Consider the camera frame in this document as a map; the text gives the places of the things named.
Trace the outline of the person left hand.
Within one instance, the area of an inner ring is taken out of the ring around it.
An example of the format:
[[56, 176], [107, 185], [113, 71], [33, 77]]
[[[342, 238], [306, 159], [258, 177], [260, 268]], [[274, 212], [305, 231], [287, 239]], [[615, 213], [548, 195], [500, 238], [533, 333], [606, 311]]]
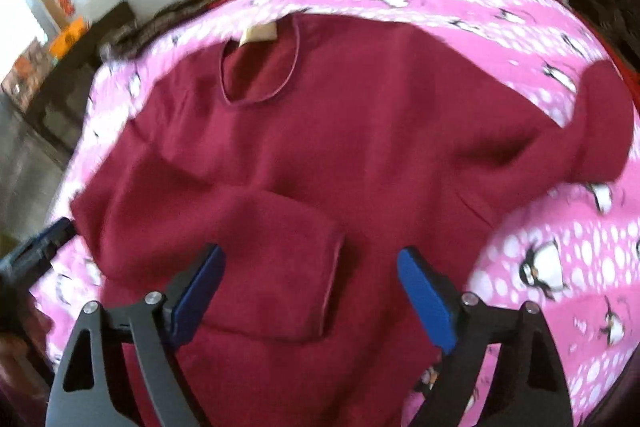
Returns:
[[[40, 355], [47, 355], [47, 335], [52, 329], [50, 317], [30, 305], [23, 321], [25, 332]], [[1, 335], [1, 384], [20, 397], [42, 398], [46, 394], [42, 378], [27, 360], [30, 348], [24, 339]]]

